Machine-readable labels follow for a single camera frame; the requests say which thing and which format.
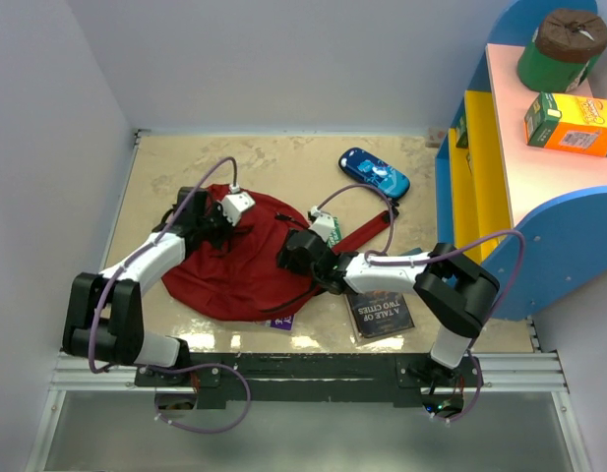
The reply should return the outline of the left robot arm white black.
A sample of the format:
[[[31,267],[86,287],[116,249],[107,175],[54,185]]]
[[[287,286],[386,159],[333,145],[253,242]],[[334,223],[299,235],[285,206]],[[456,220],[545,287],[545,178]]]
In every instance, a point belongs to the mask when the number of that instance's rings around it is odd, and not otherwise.
[[[219,200],[210,196],[206,190],[181,189],[171,215],[137,250],[99,273],[74,278],[62,335],[65,353],[88,359],[94,373],[115,365],[148,366],[170,385],[190,379],[187,342],[147,331],[142,298],[202,243],[226,241],[254,205],[235,187]]]

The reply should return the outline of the red student backpack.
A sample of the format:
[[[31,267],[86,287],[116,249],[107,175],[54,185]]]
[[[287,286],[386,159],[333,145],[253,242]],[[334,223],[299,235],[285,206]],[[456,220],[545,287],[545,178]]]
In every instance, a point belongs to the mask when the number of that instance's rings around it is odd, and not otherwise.
[[[258,192],[250,196],[254,207],[244,213],[220,250],[202,243],[162,277],[172,298],[217,321],[261,322],[293,316],[323,292],[311,276],[276,264],[288,230],[308,228],[306,217],[272,196]]]

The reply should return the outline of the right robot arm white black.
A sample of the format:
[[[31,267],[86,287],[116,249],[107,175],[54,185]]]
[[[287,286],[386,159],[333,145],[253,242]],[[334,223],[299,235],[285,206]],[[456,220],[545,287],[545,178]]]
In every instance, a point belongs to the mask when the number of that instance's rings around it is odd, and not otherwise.
[[[460,376],[460,363],[486,324],[500,290],[494,275],[448,243],[412,256],[338,253],[314,231],[293,230],[278,253],[277,265],[311,276],[317,286],[335,295],[415,293],[441,325],[418,375],[439,386]]]

